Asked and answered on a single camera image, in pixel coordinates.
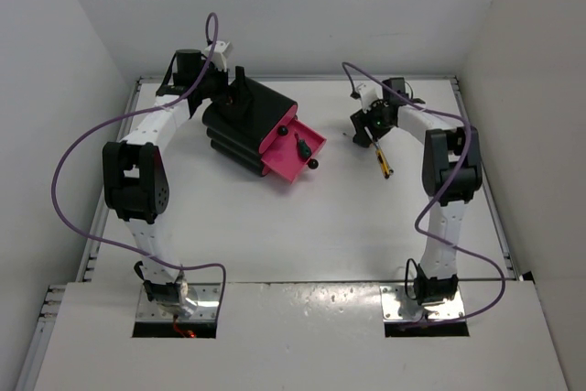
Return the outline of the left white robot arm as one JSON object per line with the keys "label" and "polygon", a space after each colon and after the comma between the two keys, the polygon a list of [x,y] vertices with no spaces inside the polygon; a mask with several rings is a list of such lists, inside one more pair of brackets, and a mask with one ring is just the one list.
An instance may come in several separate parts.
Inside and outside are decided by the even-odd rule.
{"label": "left white robot arm", "polygon": [[204,100],[210,100],[212,109],[229,122],[244,118],[252,96],[243,69],[237,69],[234,81],[228,79],[231,51],[231,43],[225,41],[210,44],[204,51],[178,50],[157,91],[154,112],[122,140],[103,147],[106,205],[135,240],[141,255],[136,272],[148,300],[174,318],[191,318],[198,300],[164,235],[169,185],[162,155]]}

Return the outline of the green handled screwdriver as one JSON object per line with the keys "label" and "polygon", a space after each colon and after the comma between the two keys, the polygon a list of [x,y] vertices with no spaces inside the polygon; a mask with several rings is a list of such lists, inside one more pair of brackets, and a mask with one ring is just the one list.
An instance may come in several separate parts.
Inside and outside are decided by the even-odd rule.
{"label": "green handled screwdriver", "polygon": [[300,137],[298,133],[295,134],[296,142],[297,142],[297,151],[298,155],[302,160],[308,160],[312,155],[312,150],[307,144],[307,142]]}

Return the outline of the black drawer cabinet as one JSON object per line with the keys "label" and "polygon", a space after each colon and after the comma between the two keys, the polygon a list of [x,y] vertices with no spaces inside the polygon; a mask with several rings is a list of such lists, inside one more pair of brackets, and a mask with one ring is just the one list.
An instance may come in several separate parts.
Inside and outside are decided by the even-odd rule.
{"label": "black drawer cabinet", "polygon": [[259,145],[285,112],[298,103],[246,77],[253,102],[244,117],[228,119],[223,114],[223,105],[211,103],[203,113],[202,123],[213,149],[261,176]]}

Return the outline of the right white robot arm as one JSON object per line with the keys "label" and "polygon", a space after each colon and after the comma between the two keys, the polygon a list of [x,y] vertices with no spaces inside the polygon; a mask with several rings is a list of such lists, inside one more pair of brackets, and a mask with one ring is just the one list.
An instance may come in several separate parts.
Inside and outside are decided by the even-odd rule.
{"label": "right white robot arm", "polygon": [[423,146],[421,180],[429,206],[416,219],[429,217],[423,255],[416,264],[413,281],[405,285],[406,296],[419,306],[453,299],[459,283],[456,246],[463,214],[482,186],[477,130],[453,114],[430,110],[425,102],[408,95],[402,78],[383,81],[383,94],[364,83],[352,84],[351,97],[361,109],[351,115],[353,142],[374,147],[386,178],[392,170],[380,140],[393,129],[412,135]]}

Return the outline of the pink drawer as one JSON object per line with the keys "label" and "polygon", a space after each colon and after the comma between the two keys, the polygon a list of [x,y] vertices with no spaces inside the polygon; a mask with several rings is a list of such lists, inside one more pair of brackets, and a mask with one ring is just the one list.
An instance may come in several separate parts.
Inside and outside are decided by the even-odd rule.
{"label": "pink drawer", "polygon": [[263,141],[259,145],[259,151],[264,152],[270,145],[279,137],[278,129],[281,126],[288,126],[288,124],[297,116],[298,106],[292,105],[280,120],[272,127],[269,133],[264,137]]}
{"label": "pink drawer", "polygon": [[[295,134],[298,133],[312,150],[312,155],[308,160],[302,160],[297,151],[297,142]],[[273,160],[277,163],[277,175],[293,183],[300,174],[309,167],[311,160],[317,160],[317,154],[322,150],[326,143],[326,138],[313,130],[308,125],[302,123],[295,117],[288,126],[281,126],[278,129],[279,137],[264,152],[258,152],[262,160]]]}
{"label": "pink drawer", "polygon": [[261,169],[261,176],[267,176],[269,174],[277,174],[277,163],[273,160],[262,160],[261,161],[262,169]]}

